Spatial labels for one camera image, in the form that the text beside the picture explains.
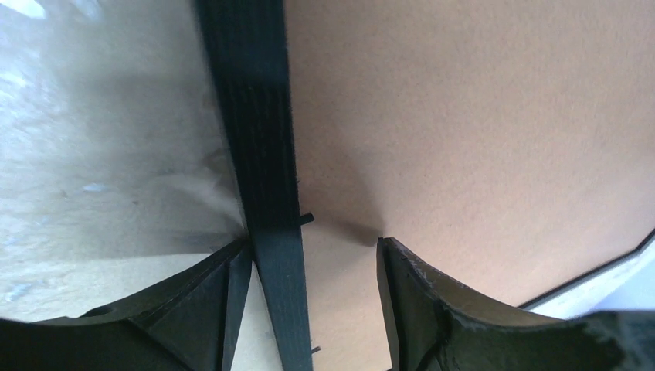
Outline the black picture frame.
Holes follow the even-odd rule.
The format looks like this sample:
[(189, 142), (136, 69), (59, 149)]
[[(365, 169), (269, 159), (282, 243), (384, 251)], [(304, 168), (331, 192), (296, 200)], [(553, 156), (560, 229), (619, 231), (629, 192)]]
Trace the black picture frame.
[[(315, 218), (300, 202), (286, 2), (197, 1), (195, 8), (282, 365), (310, 370), (318, 347), (311, 337), (302, 229)], [(511, 306), (562, 320), (583, 316), (546, 315), (533, 307), (619, 258), (644, 251), (653, 237), (654, 228), (634, 249)], [(381, 238), (375, 244), (377, 285)], [(379, 289), (378, 296), (382, 309)]]

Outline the brown frame backing board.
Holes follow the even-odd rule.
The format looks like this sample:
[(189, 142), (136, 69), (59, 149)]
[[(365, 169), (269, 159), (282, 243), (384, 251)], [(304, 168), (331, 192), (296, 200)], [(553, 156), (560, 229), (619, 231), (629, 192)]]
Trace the brown frame backing board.
[(288, 1), (316, 370), (386, 370), (375, 244), (520, 305), (654, 228), (652, 1)]

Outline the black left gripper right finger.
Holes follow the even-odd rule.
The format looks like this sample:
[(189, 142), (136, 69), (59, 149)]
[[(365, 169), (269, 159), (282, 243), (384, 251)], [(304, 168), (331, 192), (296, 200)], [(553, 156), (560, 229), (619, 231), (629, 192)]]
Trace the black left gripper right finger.
[(394, 370), (652, 370), (654, 313), (562, 320), (515, 308), (377, 242), (378, 289)]

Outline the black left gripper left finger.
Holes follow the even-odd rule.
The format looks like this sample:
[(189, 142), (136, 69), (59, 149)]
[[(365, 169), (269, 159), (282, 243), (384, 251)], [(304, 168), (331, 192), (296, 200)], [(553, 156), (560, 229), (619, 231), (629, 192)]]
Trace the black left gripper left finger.
[(228, 370), (251, 277), (247, 242), (78, 318), (1, 322), (3, 370)]

